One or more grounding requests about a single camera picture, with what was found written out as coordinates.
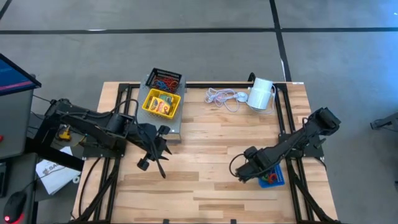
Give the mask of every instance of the white paper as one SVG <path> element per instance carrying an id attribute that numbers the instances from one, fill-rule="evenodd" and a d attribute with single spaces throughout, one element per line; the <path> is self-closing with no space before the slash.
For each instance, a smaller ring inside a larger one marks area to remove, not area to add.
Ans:
<path id="1" fill-rule="evenodd" d="M 72 150 L 69 146 L 64 147 L 60 151 L 72 156 Z M 36 173 L 39 176 L 38 178 L 41 178 L 45 189 L 50 195 L 55 194 L 74 177 L 80 175 L 79 171 L 67 167 L 64 168 L 64 166 L 47 160 L 43 160 L 36 164 Z"/>

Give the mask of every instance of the blue object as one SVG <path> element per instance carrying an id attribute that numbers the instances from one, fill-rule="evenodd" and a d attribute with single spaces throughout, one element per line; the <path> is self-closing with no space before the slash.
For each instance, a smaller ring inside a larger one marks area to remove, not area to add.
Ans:
<path id="1" fill-rule="evenodd" d="M 261 188 L 269 188 L 269 187 L 285 185 L 285 179 L 282 173 L 282 169 L 280 168 L 280 164 L 276 165 L 268 174 L 276 174 L 277 179 L 274 180 L 272 184 L 270 184 L 268 183 L 268 181 L 259 178 L 259 185 L 261 186 Z"/>
<path id="2" fill-rule="evenodd" d="M 155 80 L 154 85 L 160 90 L 170 91 L 170 88 L 163 81 Z"/>
<path id="3" fill-rule="evenodd" d="M 0 54 L 0 96 L 40 86 L 34 77 Z"/>

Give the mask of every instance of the plastic basket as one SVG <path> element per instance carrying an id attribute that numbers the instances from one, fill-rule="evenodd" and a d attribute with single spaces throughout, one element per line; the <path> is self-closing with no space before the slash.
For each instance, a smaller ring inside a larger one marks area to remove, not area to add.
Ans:
<path id="1" fill-rule="evenodd" d="M 261 186 L 261 188 L 269 188 L 269 187 L 276 187 L 276 186 L 281 186 L 285 184 L 285 179 L 284 179 L 284 175 L 282 173 L 282 169 L 280 168 L 280 164 L 277 164 L 271 171 L 271 174 L 276 174 L 277 175 L 277 179 L 272 183 L 268 183 L 265 180 L 262 180 L 261 178 L 259 178 L 259 185 Z"/>
<path id="2" fill-rule="evenodd" d="M 157 90 L 175 93 L 180 84 L 181 77 L 181 74 L 154 68 L 152 69 L 145 85 Z"/>
<path id="3" fill-rule="evenodd" d="M 167 96 L 171 96 L 173 98 L 172 104 L 170 106 L 169 114 L 163 114 L 163 113 L 159 113 L 156 111 L 151 111 L 149 109 L 149 103 L 150 103 L 152 97 L 159 97 L 160 95 L 167 95 Z M 146 110 L 150 113 L 162 116 L 164 118 L 173 119 L 174 114 L 178 109 L 178 105 L 180 104 L 180 100 L 181 100 L 181 97 L 178 95 L 167 93 L 162 90 L 151 89 L 147 95 L 147 98 L 145 99 L 144 104 L 142 104 L 142 109 Z"/>

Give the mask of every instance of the black stripe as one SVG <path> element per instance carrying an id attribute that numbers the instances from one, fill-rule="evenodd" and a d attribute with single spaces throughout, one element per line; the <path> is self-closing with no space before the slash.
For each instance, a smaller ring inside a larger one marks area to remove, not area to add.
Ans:
<path id="1" fill-rule="evenodd" d="M 275 33 L 276 33 L 276 40 L 278 41 L 278 48 L 279 48 L 279 55 L 280 59 L 283 61 L 283 67 L 285 71 L 285 81 L 291 82 L 292 76 L 290 75 L 289 63 L 287 62 L 287 55 L 284 45 L 284 39 L 282 37 L 281 28 L 279 24 L 278 12 L 276 9 L 275 0 L 269 0 L 269 4 L 271 5 L 272 11 L 272 18 L 274 19 L 275 25 Z"/>
<path id="2" fill-rule="evenodd" d="M 4 5 L 0 11 L 0 20 L 4 16 L 4 13 L 6 13 L 8 6 L 10 6 L 11 2 L 12 2 L 12 0 L 7 0 L 6 3 L 4 3 Z"/>
<path id="3" fill-rule="evenodd" d="M 281 32 L 398 32 L 398 27 L 282 28 Z"/>
<path id="4" fill-rule="evenodd" d="M 195 34 L 195 33 L 260 33 L 274 32 L 263 27 L 215 27 L 179 29 L 105 29 L 105 30 L 0 30 L 0 34 Z"/>

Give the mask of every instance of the wooden board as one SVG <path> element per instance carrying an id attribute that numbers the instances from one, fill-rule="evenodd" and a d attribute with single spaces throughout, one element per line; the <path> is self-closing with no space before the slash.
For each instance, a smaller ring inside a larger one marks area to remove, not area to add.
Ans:
<path id="1" fill-rule="evenodd" d="M 98 111 L 114 107 L 118 82 L 106 82 Z M 296 128 L 311 111 L 303 84 L 288 83 L 290 104 Z M 206 89 L 188 89 L 185 95 L 182 123 L 182 143 L 170 144 L 172 156 L 161 161 L 167 178 L 163 179 L 155 163 L 146 172 L 136 164 L 144 151 L 129 144 L 121 160 L 113 209 L 113 223 L 295 223 L 288 183 L 262 189 L 257 179 L 240 183 L 228 170 L 231 159 L 250 146 L 265 147 L 277 144 L 279 124 L 276 110 L 259 114 L 240 104 L 236 113 L 225 107 L 204 103 Z M 234 107 L 235 102 L 228 102 Z M 285 105 L 281 95 L 286 130 Z M 73 209 L 78 216 L 78 202 L 82 183 L 95 159 L 85 162 Z M 103 159 L 94 168 L 83 197 L 83 210 L 98 191 Z M 237 159 L 233 169 L 244 163 Z M 303 160 L 310 193 L 332 218 L 337 218 L 325 168 L 315 159 Z M 288 182 L 285 162 L 281 162 Z M 302 216 L 306 218 L 300 196 Z M 101 217 L 104 218 L 108 197 L 105 196 Z"/>

